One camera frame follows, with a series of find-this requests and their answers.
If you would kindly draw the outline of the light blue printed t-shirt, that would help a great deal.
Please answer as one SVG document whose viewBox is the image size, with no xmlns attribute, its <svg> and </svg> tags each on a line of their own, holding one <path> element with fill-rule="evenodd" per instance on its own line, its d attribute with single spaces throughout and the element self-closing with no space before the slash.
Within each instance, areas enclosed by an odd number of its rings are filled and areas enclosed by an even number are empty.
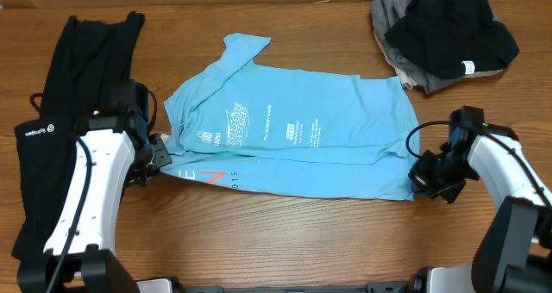
<svg viewBox="0 0 552 293">
<path fill-rule="evenodd" d="M 226 36 L 221 58 L 165 101 L 164 173 L 282 196 L 410 201 L 419 138 L 399 78 L 256 64 L 269 42 Z"/>
</svg>

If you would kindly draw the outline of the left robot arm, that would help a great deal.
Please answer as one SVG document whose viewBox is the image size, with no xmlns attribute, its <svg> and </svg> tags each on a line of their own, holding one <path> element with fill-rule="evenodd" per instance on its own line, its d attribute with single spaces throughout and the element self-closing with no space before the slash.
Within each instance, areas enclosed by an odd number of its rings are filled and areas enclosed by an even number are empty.
<svg viewBox="0 0 552 293">
<path fill-rule="evenodd" d="M 155 95 L 134 80 L 110 88 L 107 103 L 83 116 L 73 136 L 76 161 L 64 207 L 36 259 L 21 262 L 23 292 L 164 292 L 183 287 L 175 277 L 135 280 L 116 257 L 122 193 L 146 185 L 171 159 L 148 109 Z"/>
</svg>

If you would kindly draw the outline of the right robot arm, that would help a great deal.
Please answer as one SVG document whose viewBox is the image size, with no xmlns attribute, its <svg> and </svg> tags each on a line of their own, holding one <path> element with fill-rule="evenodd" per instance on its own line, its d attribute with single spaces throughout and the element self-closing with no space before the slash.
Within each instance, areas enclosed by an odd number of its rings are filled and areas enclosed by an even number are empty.
<svg viewBox="0 0 552 293">
<path fill-rule="evenodd" d="M 549 292 L 551 258 L 530 254 L 551 248 L 551 192 L 522 153 L 511 128 L 487 123 L 482 109 L 463 106 L 444 122 L 441 151 L 417 156 L 408 177 L 417 195 L 453 203 L 467 180 L 480 180 L 497 209 L 473 261 L 427 267 L 403 292 Z"/>
</svg>

